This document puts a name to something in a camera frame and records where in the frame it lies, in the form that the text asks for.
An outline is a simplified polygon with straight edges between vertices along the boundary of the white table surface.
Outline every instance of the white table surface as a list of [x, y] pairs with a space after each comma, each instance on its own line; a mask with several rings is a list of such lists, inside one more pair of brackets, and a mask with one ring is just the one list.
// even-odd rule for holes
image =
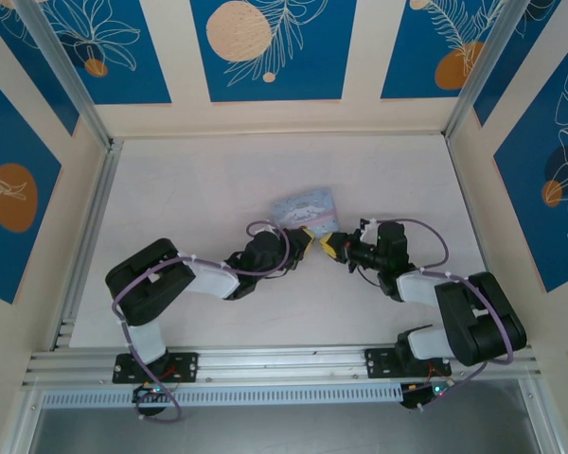
[[[123, 346], [104, 283], [115, 265], [160, 237], [180, 251], [222, 261], [242, 250], [247, 223], [271, 203], [327, 186], [341, 229], [364, 218], [417, 218], [448, 241], [445, 270], [484, 269], [441, 136], [285, 134], [129, 140], [125, 143], [70, 342]], [[408, 225], [411, 260], [443, 254], [428, 231]], [[367, 272], [376, 279], [375, 273]], [[436, 322], [435, 309], [396, 303], [319, 245], [285, 278], [261, 281], [234, 302], [183, 293], [160, 317], [170, 346], [283, 346], [395, 341]]]

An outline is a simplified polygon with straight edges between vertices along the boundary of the white tabletop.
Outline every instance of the white tabletop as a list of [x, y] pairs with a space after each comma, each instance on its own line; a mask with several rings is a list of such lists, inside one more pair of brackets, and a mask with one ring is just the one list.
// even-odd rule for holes
[[[70, 346], [124, 345], [105, 275], [155, 239], [170, 238], [180, 251], [221, 262], [244, 248], [246, 224], [269, 217], [272, 202], [325, 186], [332, 190], [342, 230], [352, 232], [361, 217], [417, 218], [448, 241], [446, 270], [470, 274], [484, 269], [441, 136], [129, 140]], [[406, 234], [416, 265], [442, 256], [430, 232], [408, 225]], [[437, 320], [434, 309], [390, 300], [316, 245], [296, 271], [259, 282], [241, 300], [183, 293], [160, 324], [167, 345], [217, 347], [384, 343]]]

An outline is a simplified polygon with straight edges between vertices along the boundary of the cream wall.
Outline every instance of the cream wall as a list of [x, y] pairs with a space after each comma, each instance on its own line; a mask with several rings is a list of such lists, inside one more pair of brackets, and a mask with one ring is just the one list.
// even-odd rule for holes
[[0, 38], [0, 89], [62, 164], [23, 284], [0, 301], [0, 437], [29, 355], [45, 349], [103, 153], [79, 122], [71, 137]]
[[116, 137], [285, 131], [442, 131], [455, 97], [380, 100], [407, 0], [358, 0], [340, 101], [212, 104], [189, 1], [142, 0], [171, 105], [98, 106]]
[[568, 283], [546, 293], [493, 155], [568, 51], [568, 0], [537, 40], [483, 129], [471, 112], [453, 158], [492, 271], [528, 331], [568, 427]]

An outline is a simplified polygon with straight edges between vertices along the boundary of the wall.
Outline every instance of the wall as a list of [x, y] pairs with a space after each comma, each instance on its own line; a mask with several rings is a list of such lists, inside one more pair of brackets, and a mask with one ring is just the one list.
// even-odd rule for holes
[[[503, 3], [73, 0], [76, 12], [39, 5], [111, 134], [131, 137], [441, 131]], [[441, 27], [438, 5], [451, 27]], [[466, 27], [478, 16], [481, 26]]]
[[[0, 91], [61, 164], [21, 286], [12, 304], [0, 299], [1, 436], [29, 355], [45, 349], [51, 335], [103, 154], [83, 122], [70, 135], [1, 37]], [[5, 136], [17, 133], [4, 131]]]
[[[552, 151], [548, 141], [559, 146], [557, 135], [550, 137], [541, 124], [525, 124], [535, 106], [539, 108], [538, 100], [544, 100], [540, 91], [553, 80], [567, 53], [568, 0], [562, 0], [484, 126], [477, 115], [469, 114], [451, 145], [486, 259], [528, 331], [568, 427], [568, 254], [561, 253], [562, 248], [568, 248], [568, 220], [563, 208], [568, 197], [560, 190], [552, 201], [546, 199], [546, 191], [541, 193], [547, 179], [555, 180], [543, 173], [548, 172], [544, 163], [551, 162], [547, 161]], [[559, 80], [556, 100], [564, 86], [564, 78]], [[560, 120], [557, 102], [549, 104], [541, 104], [536, 117], [545, 118], [553, 112], [551, 120]], [[521, 135], [524, 129], [529, 134]], [[510, 140], [514, 140], [512, 148], [508, 147]], [[520, 164], [507, 168], [507, 154]], [[541, 179], [541, 187], [533, 191], [536, 179]], [[519, 188], [512, 202], [507, 190], [515, 185]], [[539, 244], [529, 234], [532, 230], [545, 241]], [[539, 248], [547, 250], [545, 260], [541, 260]], [[547, 267], [551, 264], [555, 264], [553, 270]]]

